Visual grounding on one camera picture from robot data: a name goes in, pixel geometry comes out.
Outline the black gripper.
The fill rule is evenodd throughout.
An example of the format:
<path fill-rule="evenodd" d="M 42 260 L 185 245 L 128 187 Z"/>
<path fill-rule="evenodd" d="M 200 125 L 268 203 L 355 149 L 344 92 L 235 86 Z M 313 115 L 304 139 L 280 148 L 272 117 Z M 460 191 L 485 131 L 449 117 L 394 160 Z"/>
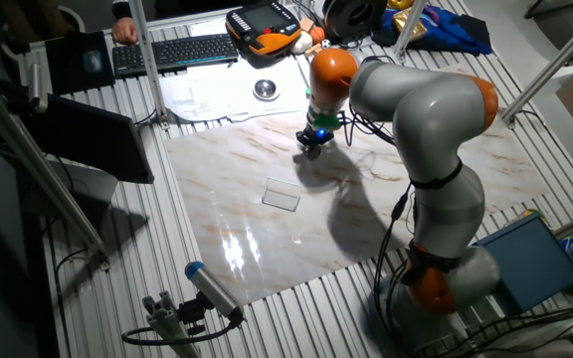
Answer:
<path fill-rule="evenodd" d="M 315 129 L 307 126 L 304 130 L 296 133 L 296 139 L 301 144 L 301 154 L 306 159 L 316 159 L 321 154 L 320 145 L 334 138 L 332 130 L 324 128 Z"/>

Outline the person's bare hand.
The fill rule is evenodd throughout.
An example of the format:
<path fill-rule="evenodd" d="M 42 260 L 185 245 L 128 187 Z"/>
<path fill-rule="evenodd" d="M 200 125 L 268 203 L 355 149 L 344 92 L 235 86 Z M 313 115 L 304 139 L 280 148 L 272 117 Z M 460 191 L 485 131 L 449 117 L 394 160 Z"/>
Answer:
<path fill-rule="evenodd" d="M 111 28 L 111 34 L 113 40 L 122 45 L 134 45 L 138 40 L 134 22 L 130 17 L 117 20 Z"/>

